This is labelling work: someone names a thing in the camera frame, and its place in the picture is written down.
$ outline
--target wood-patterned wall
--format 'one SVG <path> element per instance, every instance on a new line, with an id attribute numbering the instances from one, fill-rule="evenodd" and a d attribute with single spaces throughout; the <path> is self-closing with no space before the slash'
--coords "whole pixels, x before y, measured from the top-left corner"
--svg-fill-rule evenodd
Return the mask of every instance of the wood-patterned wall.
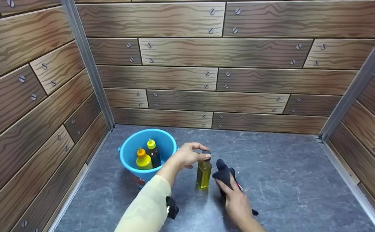
<path id="1" fill-rule="evenodd" d="M 328 144 L 375 208 L 375 75 Z"/>
<path id="2" fill-rule="evenodd" d="M 375 0 L 149 1 L 76 0 L 116 123 L 317 134 L 375 45 Z"/>
<path id="3" fill-rule="evenodd" d="M 0 0 L 0 232 L 47 232 L 107 130 L 61 2 Z"/>

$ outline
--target gray floor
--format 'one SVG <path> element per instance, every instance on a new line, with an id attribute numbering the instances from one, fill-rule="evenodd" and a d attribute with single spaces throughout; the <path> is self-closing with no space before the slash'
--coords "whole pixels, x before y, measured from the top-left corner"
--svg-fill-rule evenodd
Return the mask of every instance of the gray floor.
<path id="1" fill-rule="evenodd" d="M 139 191 L 120 164 L 117 148 L 134 132 L 150 128 L 117 125 L 107 139 L 56 232 L 113 232 Z M 161 128 L 178 146 L 199 141 L 237 171 L 257 220 L 274 232 L 375 231 L 313 136 Z M 239 231 L 220 205 L 214 180 L 208 191 L 195 189 L 196 169 L 183 170 L 172 197 L 180 212 L 168 219 L 163 232 Z"/>

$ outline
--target black cloth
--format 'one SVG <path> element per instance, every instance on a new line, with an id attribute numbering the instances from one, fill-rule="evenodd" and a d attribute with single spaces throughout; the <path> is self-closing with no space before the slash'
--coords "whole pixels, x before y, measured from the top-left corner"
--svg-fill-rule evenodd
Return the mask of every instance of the black cloth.
<path id="1" fill-rule="evenodd" d="M 239 184 L 239 182 L 236 180 L 236 173 L 233 168 L 229 168 L 222 159 L 218 159 L 216 162 L 216 167 L 217 167 L 217 172 L 213 173 L 212 177 L 214 179 L 219 179 L 222 181 L 225 185 L 229 186 L 229 188 L 233 189 L 232 186 L 230 185 L 230 175 L 229 173 L 232 173 L 233 179 L 235 179 L 236 184 L 238 185 L 239 189 L 243 191 L 242 185 Z M 223 198 L 226 198 L 226 194 L 224 191 L 219 187 L 220 189 L 220 194 L 222 195 Z M 257 216 L 259 213 L 252 209 L 252 214 Z"/>

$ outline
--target yellow cap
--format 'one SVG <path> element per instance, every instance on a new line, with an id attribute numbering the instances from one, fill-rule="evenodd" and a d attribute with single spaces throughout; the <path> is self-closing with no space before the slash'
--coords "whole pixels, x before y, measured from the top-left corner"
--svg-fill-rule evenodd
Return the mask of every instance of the yellow cap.
<path id="1" fill-rule="evenodd" d="M 156 147 L 156 142 L 153 139 L 149 139 L 147 142 L 147 148 L 154 149 Z"/>
<path id="2" fill-rule="evenodd" d="M 137 157 L 143 158 L 145 155 L 146 151 L 143 148 L 139 147 L 139 150 L 137 150 Z"/>

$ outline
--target beige sleeve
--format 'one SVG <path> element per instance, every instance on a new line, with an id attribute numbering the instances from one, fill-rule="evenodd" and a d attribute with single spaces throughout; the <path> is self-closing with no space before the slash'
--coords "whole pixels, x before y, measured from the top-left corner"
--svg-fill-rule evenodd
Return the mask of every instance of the beige sleeve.
<path id="1" fill-rule="evenodd" d="M 118 222 L 114 232 L 158 232 L 167 218 L 166 197 L 171 186 L 155 175 L 142 188 Z"/>

